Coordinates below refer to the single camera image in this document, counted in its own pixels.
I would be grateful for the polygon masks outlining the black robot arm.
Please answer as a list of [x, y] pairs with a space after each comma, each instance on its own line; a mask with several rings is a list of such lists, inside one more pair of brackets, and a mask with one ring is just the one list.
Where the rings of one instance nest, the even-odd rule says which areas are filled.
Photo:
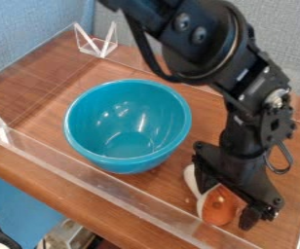
[[152, 72], [172, 83], [207, 85], [225, 98], [218, 144], [192, 145], [183, 180], [199, 218], [250, 230], [273, 220], [283, 198], [269, 178], [270, 162], [295, 130], [289, 79], [255, 44], [253, 26], [226, 0], [99, 0], [122, 12]]

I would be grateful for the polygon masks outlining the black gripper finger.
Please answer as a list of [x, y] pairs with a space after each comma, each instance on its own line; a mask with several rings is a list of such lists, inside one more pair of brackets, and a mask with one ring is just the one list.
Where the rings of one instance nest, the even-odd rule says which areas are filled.
[[255, 224], [258, 223], [259, 219], [262, 218], [262, 211], [257, 205], [247, 205], [241, 212], [238, 227], [243, 231], [249, 231]]
[[207, 164], [194, 163], [194, 177], [196, 182], [196, 189], [200, 194], [204, 194], [219, 184], [215, 176], [215, 171]]

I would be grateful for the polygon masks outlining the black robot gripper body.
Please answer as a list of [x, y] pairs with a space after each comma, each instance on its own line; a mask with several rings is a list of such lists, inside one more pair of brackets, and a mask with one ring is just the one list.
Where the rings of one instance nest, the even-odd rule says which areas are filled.
[[207, 164], [223, 184], [247, 203], [262, 211], [262, 220], [271, 221], [281, 208], [283, 198], [266, 173], [265, 157], [243, 158], [230, 155], [223, 148], [196, 141], [192, 144], [192, 163]]

